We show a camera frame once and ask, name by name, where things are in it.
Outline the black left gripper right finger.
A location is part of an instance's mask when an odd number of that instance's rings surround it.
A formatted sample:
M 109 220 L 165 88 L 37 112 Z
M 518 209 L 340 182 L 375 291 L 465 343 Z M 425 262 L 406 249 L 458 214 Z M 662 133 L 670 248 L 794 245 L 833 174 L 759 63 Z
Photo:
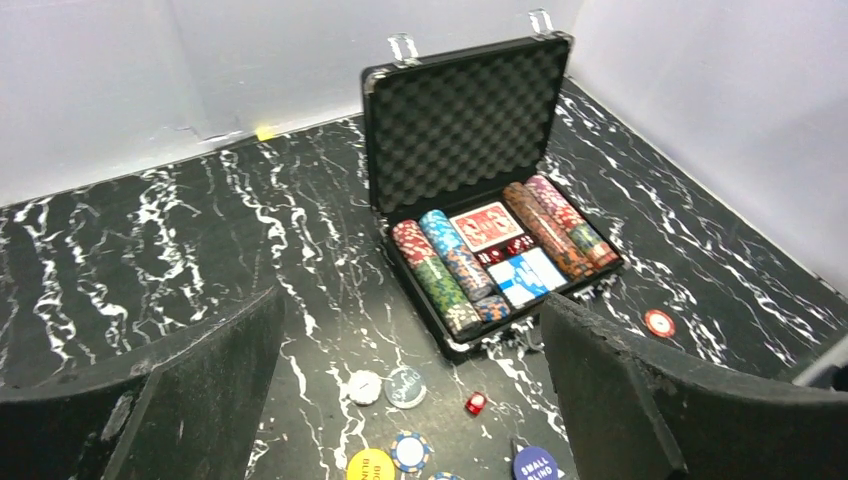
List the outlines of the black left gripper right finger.
M 847 396 L 726 369 L 560 296 L 544 353 L 582 479 L 843 479 Z

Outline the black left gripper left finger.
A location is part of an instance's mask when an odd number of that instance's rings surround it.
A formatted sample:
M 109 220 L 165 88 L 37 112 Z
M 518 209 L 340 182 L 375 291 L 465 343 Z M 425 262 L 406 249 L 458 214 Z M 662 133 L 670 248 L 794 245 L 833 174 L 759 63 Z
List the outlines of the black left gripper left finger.
M 5 479 L 241 479 L 283 334 L 273 286 L 107 361 L 1 391 Z

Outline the blue small blind button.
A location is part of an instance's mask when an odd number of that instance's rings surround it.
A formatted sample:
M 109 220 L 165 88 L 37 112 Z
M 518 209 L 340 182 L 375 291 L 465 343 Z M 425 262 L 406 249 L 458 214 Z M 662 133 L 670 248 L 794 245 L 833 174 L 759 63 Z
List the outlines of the blue small blind button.
M 515 480 L 558 480 L 559 471 L 553 456 L 537 446 L 522 447 L 513 457 L 512 472 Z

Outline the red die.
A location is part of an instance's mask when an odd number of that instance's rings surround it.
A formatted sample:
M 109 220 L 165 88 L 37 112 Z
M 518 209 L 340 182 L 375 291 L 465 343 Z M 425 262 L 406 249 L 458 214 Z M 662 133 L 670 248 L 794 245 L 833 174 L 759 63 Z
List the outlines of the red die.
M 465 409 L 470 415 L 476 417 L 485 409 L 487 402 L 487 397 L 483 393 L 474 392 L 466 400 Z

